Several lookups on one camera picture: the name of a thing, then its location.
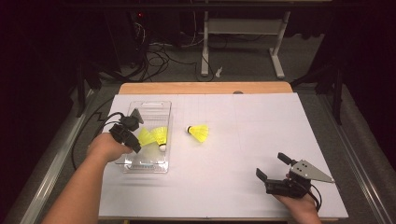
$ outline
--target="black cable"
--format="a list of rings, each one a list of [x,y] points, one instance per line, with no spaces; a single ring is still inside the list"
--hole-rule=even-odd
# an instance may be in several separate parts
[[[102,103],[101,105],[99,105],[99,106],[93,111],[93,113],[88,117],[88,119],[87,119],[87,121],[84,123],[84,125],[79,129],[78,134],[77,134],[77,136],[76,136],[76,138],[75,138],[75,140],[74,140],[74,142],[73,142],[73,146],[72,146],[72,150],[71,150],[71,155],[70,155],[71,160],[72,160],[72,164],[73,164],[73,168],[74,168],[75,170],[77,170],[77,166],[76,166],[76,162],[75,162],[75,160],[74,160],[74,151],[75,151],[75,146],[76,146],[77,140],[79,139],[79,137],[81,136],[82,131],[85,129],[85,127],[86,127],[87,124],[89,123],[90,119],[91,119],[94,115],[99,115],[98,121],[100,120],[100,117],[102,116],[102,112],[99,112],[99,113],[98,113],[98,111],[99,111],[105,104],[107,104],[108,102],[110,102],[113,98],[114,98],[114,96],[111,97],[110,99],[106,100],[106,101],[105,101],[104,103]]]
[[[299,182],[297,182],[297,181],[295,181],[295,180],[291,180],[291,181],[292,181],[294,184],[296,184],[298,187],[302,188],[309,196],[311,196],[312,199],[314,199],[315,205],[316,205],[316,209],[317,209],[317,212],[318,212],[319,209],[320,209],[320,207],[321,207],[321,204],[322,204],[322,199],[321,199],[321,195],[320,195],[319,190],[318,190],[315,186],[313,186],[313,185],[311,184],[311,186],[314,187],[314,189],[317,191],[317,193],[318,193],[318,195],[319,195],[319,198],[320,198],[320,201],[319,201],[318,198],[317,198],[309,189],[307,189],[304,185],[300,184]]]
[[[106,126],[106,122],[107,122],[109,119],[111,119],[111,118],[113,118],[114,116],[116,116],[116,115],[120,115],[122,118],[125,117],[121,112],[115,112],[115,113],[112,113],[111,115],[109,115],[105,120],[102,121],[101,125],[96,129],[96,131],[95,131],[95,133],[94,133],[94,135],[93,135],[92,140],[93,140],[93,139],[99,134],[99,132]]]
[[[311,185],[311,186],[314,187],[314,189],[317,191],[317,193],[319,195],[320,202],[318,202],[318,199],[312,194],[312,192],[309,191],[309,193],[310,193],[309,195],[311,195],[311,197],[313,197],[314,200],[317,202],[317,211],[319,211],[321,204],[322,204],[321,194],[320,194],[319,190],[317,189],[317,187],[315,187],[314,185]]]

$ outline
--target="human arm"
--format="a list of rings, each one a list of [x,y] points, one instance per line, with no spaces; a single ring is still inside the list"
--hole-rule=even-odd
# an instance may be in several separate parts
[[[108,162],[132,150],[102,133],[91,142],[87,158],[73,174],[42,223],[97,223],[103,173]]]
[[[280,195],[274,195],[274,197],[285,204],[289,209],[291,216],[299,224],[321,223],[315,206],[315,201],[309,194],[305,194],[301,199],[294,199]]]

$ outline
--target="white paper surface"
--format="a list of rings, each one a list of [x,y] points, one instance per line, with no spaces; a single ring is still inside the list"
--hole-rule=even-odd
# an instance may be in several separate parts
[[[290,167],[277,158],[283,152],[332,175],[295,93],[116,95],[110,114],[126,114],[132,101],[172,102],[169,171],[123,174],[109,163],[100,217],[289,217],[265,193],[256,168],[269,179],[285,178]],[[185,128],[202,123],[209,136],[200,144]],[[321,217],[347,217],[334,184],[312,183],[322,195]]]

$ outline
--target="shuttlecock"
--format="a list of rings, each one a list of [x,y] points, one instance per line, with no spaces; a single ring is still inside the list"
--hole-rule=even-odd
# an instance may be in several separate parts
[[[166,127],[158,127],[151,130],[151,135],[155,138],[158,145],[160,146],[160,151],[166,150],[166,136],[168,134],[168,129]]]
[[[205,124],[189,126],[186,129],[187,133],[190,133],[196,140],[203,143],[207,135],[209,134],[209,128]]]
[[[145,127],[143,127],[140,131],[139,135],[137,136],[137,140],[139,140],[140,146],[142,147],[156,141],[154,136],[152,136],[152,134]]]

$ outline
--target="wooden table edge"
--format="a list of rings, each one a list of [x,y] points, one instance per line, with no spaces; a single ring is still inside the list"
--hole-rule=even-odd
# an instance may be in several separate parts
[[[270,82],[148,82],[124,83],[119,94],[290,93],[285,81]]]

